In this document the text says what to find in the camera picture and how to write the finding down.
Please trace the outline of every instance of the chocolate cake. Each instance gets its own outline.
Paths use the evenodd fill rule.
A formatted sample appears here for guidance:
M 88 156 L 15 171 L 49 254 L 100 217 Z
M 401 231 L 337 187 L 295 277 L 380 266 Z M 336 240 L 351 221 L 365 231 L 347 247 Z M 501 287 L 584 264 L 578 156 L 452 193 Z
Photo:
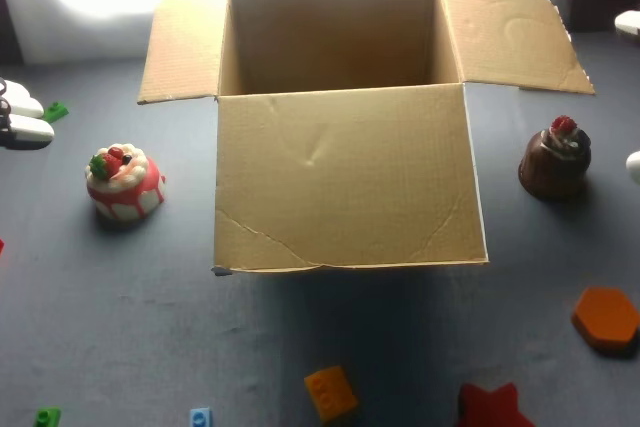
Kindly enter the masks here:
M 563 200 L 580 193 L 590 163 L 591 140 L 573 119 L 562 115 L 531 137 L 518 176 L 531 195 Z

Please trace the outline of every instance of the cupcake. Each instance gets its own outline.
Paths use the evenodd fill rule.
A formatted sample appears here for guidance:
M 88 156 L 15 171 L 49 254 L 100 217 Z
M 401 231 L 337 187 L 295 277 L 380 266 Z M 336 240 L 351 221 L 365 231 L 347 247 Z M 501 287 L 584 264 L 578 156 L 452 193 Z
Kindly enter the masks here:
M 531 195 L 563 200 L 584 188 L 590 163 L 591 140 L 573 119 L 562 115 L 531 137 L 518 176 Z
M 142 219 L 164 202 L 164 175 L 131 144 L 98 150 L 85 168 L 85 177 L 96 208 L 112 220 Z

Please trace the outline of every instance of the table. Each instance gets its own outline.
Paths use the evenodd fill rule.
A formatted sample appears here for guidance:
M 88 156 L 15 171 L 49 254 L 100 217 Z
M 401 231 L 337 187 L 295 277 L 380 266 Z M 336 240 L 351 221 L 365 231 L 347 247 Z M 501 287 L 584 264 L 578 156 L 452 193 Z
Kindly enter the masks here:
M 62 427 L 179 426 L 211 406 L 219 427 L 308 427 L 303 377 L 342 364 L 357 425 L 450 426 L 461 383 L 510 381 L 537 426 L 635 425 L 640 360 L 594 353 L 570 315 L 588 285 L 640 307 L 640 186 L 624 168 L 640 150 L 640 50 L 574 43 L 595 97 L 466 86 L 491 263 L 366 272 L 215 277 L 211 100 L 136 106 L 142 60 L 0 69 L 70 110 L 46 149 L 0 149 L 1 423 L 59 405 Z M 539 202 L 516 175 L 560 114 L 592 140 L 582 203 Z M 167 175 L 167 202 L 109 231 L 83 169 L 127 141 Z

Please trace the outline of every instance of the red and white cake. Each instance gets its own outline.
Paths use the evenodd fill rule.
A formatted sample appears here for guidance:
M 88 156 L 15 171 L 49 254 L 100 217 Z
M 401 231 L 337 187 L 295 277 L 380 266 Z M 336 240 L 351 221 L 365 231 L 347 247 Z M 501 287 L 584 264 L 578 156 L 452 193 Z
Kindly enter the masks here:
M 130 222 L 164 202 L 165 177 L 131 144 L 100 149 L 85 168 L 87 190 L 105 217 Z

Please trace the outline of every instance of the building block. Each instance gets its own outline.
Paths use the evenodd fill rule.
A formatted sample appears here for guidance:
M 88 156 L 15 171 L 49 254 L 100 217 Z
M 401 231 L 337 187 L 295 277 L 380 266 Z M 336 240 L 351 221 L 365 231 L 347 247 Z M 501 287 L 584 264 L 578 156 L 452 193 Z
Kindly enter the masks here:
M 213 413 L 209 407 L 191 409 L 189 427 L 213 427 Z
M 458 394 L 457 427 L 534 427 L 518 410 L 518 390 L 506 384 L 493 392 L 464 384 Z
M 53 124 L 56 120 L 61 119 L 65 115 L 67 115 L 69 111 L 64 106 L 62 102 L 54 102 L 49 107 L 47 107 L 44 111 L 44 115 L 42 116 L 42 120 L 45 122 L 49 122 Z
M 304 383 L 323 422 L 340 417 L 358 406 L 358 400 L 340 366 L 311 374 L 305 377 Z
M 58 407 L 47 407 L 38 410 L 33 427 L 58 427 L 62 412 Z
M 626 353 L 640 325 L 640 315 L 624 292 L 606 287 L 587 288 L 571 320 L 584 340 L 605 354 Z

